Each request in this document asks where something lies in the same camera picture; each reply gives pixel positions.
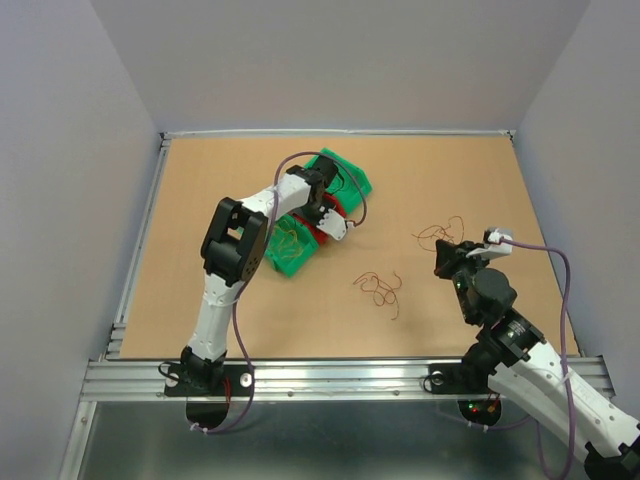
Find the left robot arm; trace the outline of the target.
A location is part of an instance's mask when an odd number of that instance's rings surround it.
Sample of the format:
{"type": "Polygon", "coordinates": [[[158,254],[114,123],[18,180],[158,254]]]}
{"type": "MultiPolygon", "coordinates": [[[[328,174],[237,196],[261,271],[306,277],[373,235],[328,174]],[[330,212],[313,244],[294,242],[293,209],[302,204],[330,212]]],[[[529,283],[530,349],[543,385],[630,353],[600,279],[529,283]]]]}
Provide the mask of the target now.
{"type": "Polygon", "coordinates": [[[306,210],[334,238],[347,227],[333,227],[339,214],[325,206],[324,193],[338,173],[337,160],[316,152],[311,167],[279,165],[273,184],[260,192],[218,203],[200,254],[204,260],[204,292],[191,339],[180,355],[180,380],[199,393],[215,392],[222,382],[227,332],[243,289],[257,271],[275,223],[296,210],[306,210]]]}

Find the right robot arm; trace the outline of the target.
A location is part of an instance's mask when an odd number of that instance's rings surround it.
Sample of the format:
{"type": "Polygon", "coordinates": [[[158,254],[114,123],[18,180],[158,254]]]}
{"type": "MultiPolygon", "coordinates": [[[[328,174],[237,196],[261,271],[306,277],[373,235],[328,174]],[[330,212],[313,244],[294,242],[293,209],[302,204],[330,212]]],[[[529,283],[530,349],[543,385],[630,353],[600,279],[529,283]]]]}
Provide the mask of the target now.
{"type": "Polygon", "coordinates": [[[490,268],[515,241],[497,231],[484,243],[437,240],[434,273],[452,281],[463,319],[479,327],[462,357],[460,379],[471,391],[507,396],[567,445],[592,479],[639,476],[639,422],[598,393],[543,333],[517,312],[517,293],[490,268]]]}

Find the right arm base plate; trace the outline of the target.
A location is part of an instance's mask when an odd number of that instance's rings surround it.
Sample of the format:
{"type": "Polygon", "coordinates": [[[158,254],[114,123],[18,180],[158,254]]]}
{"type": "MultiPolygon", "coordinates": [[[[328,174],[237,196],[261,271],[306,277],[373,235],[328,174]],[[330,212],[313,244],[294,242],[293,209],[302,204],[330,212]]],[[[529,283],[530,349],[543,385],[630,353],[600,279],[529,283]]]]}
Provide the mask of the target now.
{"type": "Polygon", "coordinates": [[[488,395],[498,393],[489,386],[489,375],[463,363],[433,363],[422,379],[424,391],[434,395],[488,395]]]}

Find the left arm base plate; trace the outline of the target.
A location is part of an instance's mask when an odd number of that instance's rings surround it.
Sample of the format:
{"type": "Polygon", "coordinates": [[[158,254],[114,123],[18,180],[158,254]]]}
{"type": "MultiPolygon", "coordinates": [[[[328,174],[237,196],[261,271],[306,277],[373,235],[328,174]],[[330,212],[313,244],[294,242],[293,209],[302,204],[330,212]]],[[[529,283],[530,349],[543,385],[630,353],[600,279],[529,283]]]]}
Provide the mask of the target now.
{"type": "Polygon", "coordinates": [[[215,387],[197,383],[187,379],[182,367],[174,362],[164,362],[158,371],[165,380],[164,392],[166,397],[248,397],[253,387],[253,375],[246,365],[230,364],[224,367],[222,379],[215,387]]]}

